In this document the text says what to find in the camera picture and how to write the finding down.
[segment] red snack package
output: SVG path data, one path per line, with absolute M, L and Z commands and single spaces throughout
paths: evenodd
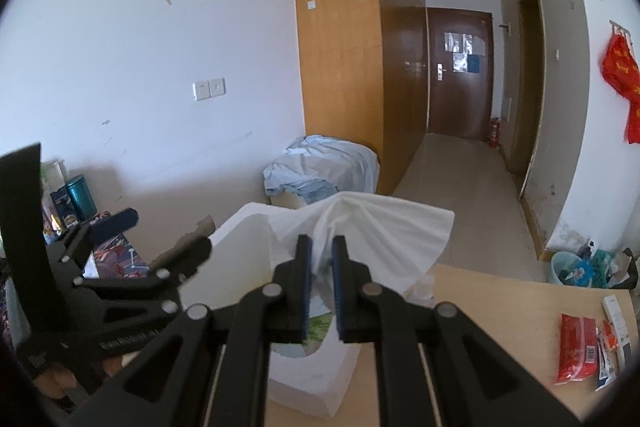
M 602 322 L 602 334 L 604 336 L 604 342 L 609 351 L 615 351 L 618 347 L 618 336 L 611 327 L 611 324 L 607 321 Z
M 562 314 L 560 367 L 556 383 L 580 381 L 598 370 L 596 320 Z

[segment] small bottle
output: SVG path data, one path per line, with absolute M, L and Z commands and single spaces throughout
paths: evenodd
M 593 254 L 595 253 L 595 251 L 593 250 L 593 247 L 594 247 L 593 241 L 589 241 L 588 243 L 585 243 L 580 247 L 580 250 L 578 250 L 578 257 L 580 257 L 580 259 L 590 259 L 591 257 L 593 257 Z

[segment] wooden wardrobe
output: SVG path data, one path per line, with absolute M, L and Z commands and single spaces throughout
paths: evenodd
M 424 0 L 296 0 L 306 134 L 361 143 L 391 194 L 426 132 Z

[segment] red cloth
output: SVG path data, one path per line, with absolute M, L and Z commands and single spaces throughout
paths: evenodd
M 623 35 L 613 35 L 602 61 L 602 76 L 631 104 L 626 124 L 626 139 L 640 143 L 640 71 Z

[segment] brown door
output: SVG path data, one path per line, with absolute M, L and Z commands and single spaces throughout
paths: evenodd
M 489 134 L 494 89 L 490 13 L 429 8 L 429 132 L 471 140 Z

